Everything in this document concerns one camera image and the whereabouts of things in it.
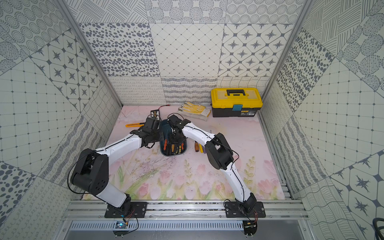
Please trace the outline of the teal plastic storage tray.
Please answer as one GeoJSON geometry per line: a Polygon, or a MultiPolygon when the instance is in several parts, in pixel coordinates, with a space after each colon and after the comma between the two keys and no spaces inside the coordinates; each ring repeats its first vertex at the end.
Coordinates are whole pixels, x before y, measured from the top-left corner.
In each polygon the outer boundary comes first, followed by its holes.
{"type": "Polygon", "coordinates": [[[170,157],[186,152],[188,148],[187,138],[182,132],[174,130],[167,120],[161,121],[159,128],[164,136],[164,139],[160,141],[160,151],[164,156],[170,157]]]}

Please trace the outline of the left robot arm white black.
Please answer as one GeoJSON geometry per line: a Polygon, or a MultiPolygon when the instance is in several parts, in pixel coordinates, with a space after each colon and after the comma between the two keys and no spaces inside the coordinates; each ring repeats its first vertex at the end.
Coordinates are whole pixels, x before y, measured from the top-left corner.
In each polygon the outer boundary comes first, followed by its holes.
{"type": "Polygon", "coordinates": [[[110,166],[132,151],[151,148],[161,141],[159,125],[160,120],[147,118],[143,126],[132,130],[126,137],[96,150],[83,150],[74,165],[70,183],[119,211],[128,211],[131,197],[109,182],[110,166]]]}

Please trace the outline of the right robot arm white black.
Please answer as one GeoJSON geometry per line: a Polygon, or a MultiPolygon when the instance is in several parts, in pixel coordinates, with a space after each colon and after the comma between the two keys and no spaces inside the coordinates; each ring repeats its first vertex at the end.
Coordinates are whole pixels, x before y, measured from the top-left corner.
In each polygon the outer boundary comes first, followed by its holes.
{"type": "Polygon", "coordinates": [[[236,151],[229,146],[225,136],[221,133],[214,135],[204,131],[191,121],[180,119],[176,115],[170,115],[167,122],[177,140],[189,138],[205,148],[210,164],[225,174],[239,207],[245,212],[250,212],[256,205],[257,199],[241,179],[235,166],[236,151]]]}

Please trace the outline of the orange utility knife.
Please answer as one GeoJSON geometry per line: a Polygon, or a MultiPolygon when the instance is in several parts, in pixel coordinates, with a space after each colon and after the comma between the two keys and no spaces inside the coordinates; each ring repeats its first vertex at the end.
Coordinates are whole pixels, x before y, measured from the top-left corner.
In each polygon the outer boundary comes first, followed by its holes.
{"type": "Polygon", "coordinates": [[[126,128],[138,128],[144,126],[145,123],[134,123],[125,125],[126,128]]]}

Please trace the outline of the yellow work gloves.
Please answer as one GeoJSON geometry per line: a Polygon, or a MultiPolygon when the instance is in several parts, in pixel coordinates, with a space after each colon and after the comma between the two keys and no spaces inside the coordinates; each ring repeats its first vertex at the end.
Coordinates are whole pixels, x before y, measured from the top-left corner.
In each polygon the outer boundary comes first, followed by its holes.
{"type": "Polygon", "coordinates": [[[191,102],[185,102],[178,108],[179,114],[194,118],[194,119],[200,119],[207,121],[211,110],[207,109],[205,106],[199,105],[199,104],[193,104],[191,102]]]}

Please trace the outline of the yellow black toolbox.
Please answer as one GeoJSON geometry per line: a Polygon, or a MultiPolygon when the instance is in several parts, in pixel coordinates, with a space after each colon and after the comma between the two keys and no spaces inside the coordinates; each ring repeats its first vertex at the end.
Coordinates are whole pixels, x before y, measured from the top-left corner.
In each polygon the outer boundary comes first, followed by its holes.
{"type": "Polygon", "coordinates": [[[256,88],[215,88],[211,100],[214,118],[254,117],[263,106],[256,88]]]}

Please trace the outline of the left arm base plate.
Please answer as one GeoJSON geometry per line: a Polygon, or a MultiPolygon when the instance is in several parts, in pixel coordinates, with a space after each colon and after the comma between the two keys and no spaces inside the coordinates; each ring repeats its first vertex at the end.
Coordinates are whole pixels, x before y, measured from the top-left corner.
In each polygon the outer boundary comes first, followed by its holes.
{"type": "Polygon", "coordinates": [[[112,218],[144,218],[147,211],[148,202],[126,202],[119,208],[108,204],[104,217],[112,218]]]}

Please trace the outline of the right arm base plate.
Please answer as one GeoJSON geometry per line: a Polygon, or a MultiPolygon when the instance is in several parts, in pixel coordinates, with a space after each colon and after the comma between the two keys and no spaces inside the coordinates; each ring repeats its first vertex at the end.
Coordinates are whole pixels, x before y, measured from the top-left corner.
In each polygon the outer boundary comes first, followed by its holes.
{"type": "Polygon", "coordinates": [[[252,208],[247,208],[238,202],[224,201],[227,218],[265,218],[266,212],[262,202],[256,202],[252,208]]]}

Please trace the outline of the aluminium rail frame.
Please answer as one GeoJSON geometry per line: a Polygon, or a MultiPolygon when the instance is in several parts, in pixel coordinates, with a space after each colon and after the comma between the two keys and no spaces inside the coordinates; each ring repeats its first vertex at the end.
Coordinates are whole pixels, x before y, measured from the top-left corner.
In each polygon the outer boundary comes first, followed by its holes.
{"type": "MultiPolygon", "coordinates": [[[[228,201],[147,201],[147,206],[134,211],[139,220],[221,220],[234,207],[225,208],[228,201]]],[[[308,213],[299,200],[262,201],[265,217],[259,220],[308,220],[308,213]]],[[[71,201],[65,210],[65,220],[121,220],[123,217],[111,211],[102,201],[71,201]]]]}

